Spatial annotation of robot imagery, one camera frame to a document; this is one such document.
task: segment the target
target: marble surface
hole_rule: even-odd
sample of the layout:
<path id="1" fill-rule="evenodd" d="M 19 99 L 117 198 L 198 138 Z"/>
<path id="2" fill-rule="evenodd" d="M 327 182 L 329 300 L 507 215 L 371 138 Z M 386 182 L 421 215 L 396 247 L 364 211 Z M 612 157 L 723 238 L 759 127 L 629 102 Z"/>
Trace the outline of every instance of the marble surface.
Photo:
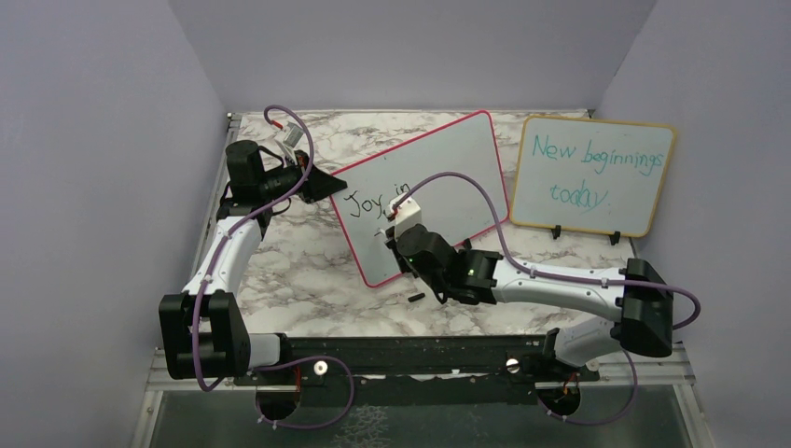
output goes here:
<path id="1" fill-rule="evenodd" d="M 551 112 L 583 117 L 584 111 Z M 333 172 L 367 155 L 458 119 L 465 112 L 347 112 L 300 114 L 316 144 L 316 165 Z M 528 112 L 492 112 L 508 190 L 512 189 L 522 123 Z M 272 133 L 260 113 L 243 117 L 239 139 L 262 142 Z M 300 142 L 307 150 L 307 144 Z M 611 246 L 602 235 L 564 232 L 553 241 L 547 230 L 505 224 L 511 252 L 534 262 L 570 267 L 625 266 L 629 241 Z M 499 250 L 494 231 L 473 247 Z M 588 315 L 546 305 L 439 304 L 434 298 L 409 303 L 418 292 L 411 278 L 383 287 L 365 286 L 329 200 L 294 201 L 272 220 L 250 259 L 238 301 L 251 333 L 290 336 L 440 336 L 542 333 L 574 325 Z"/>

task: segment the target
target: purple wall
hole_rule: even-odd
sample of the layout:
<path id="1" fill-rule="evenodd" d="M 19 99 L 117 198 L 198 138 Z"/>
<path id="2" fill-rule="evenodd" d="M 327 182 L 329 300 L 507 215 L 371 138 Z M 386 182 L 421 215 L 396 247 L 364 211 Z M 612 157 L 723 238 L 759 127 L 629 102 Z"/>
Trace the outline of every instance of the purple wall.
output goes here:
<path id="1" fill-rule="evenodd" d="M 0 5 L 0 439 L 126 446 L 225 110 L 164 0 Z"/>
<path id="2" fill-rule="evenodd" d="M 659 0 L 596 113 L 678 129 L 638 248 L 701 297 L 681 335 L 720 447 L 791 445 L 789 42 L 787 0 Z"/>
<path id="3" fill-rule="evenodd" d="M 170 0 L 223 104 L 595 107 L 656 0 Z"/>

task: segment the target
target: black bracket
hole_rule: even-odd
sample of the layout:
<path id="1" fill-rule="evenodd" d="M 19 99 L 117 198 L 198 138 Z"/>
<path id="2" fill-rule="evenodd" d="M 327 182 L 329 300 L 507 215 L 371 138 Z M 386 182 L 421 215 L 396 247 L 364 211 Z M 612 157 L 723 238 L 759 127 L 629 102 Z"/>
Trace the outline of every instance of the black bracket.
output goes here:
<path id="1" fill-rule="evenodd" d="M 607 235 L 610 237 L 610 245 L 617 245 L 620 241 L 620 232 L 616 231 L 612 235 Z"/>

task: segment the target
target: whiteboard stand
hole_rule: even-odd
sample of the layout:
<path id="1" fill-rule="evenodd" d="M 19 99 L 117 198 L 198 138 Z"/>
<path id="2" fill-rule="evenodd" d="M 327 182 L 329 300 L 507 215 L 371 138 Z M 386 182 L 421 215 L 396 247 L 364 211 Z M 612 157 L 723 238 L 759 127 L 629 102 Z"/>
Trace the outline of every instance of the whiteboard stand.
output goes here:
<path id="1" fill-rule="evenodd" d="M 552 239 L 557 240 L 561 237 L 561 231 L 563 227 L 561 225 L 556 224 L 555 227 L 549 229 L 552 232 Z M 607 237 L 610 239 L 610 245 L 617 245 L 620 242 L 620 231 L 616 231 L 615 233 L 607 234 Z"/>

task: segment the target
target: screw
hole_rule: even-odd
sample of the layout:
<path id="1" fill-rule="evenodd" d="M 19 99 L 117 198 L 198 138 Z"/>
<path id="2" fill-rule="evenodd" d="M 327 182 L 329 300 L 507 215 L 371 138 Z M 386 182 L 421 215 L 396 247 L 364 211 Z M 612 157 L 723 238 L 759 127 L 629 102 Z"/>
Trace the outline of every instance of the screw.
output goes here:
<path id="1" fill-rule="evenodd" d="M 587 367 L 589 371 L 598 371 L 599 370 L 598 359 L 591 359 L 590 361 L 586 362 L 585 367 Z"/>
<path id="2" fill-rule="evenodd" d="M 315 364 L 313 364 L 313 371 L 315 372 L 315 374 L 319 376 L 323 376 L 326 373 L 327 367 L 328 366 L 326 362 L 318 361 Z"/>
<path id="3" fill-rule="evenodd" d="M 519 371 L 519 361 L 515 358 L 511 357 L 506 361 L 506 370 L 510 373 L 516 373 Z"/>

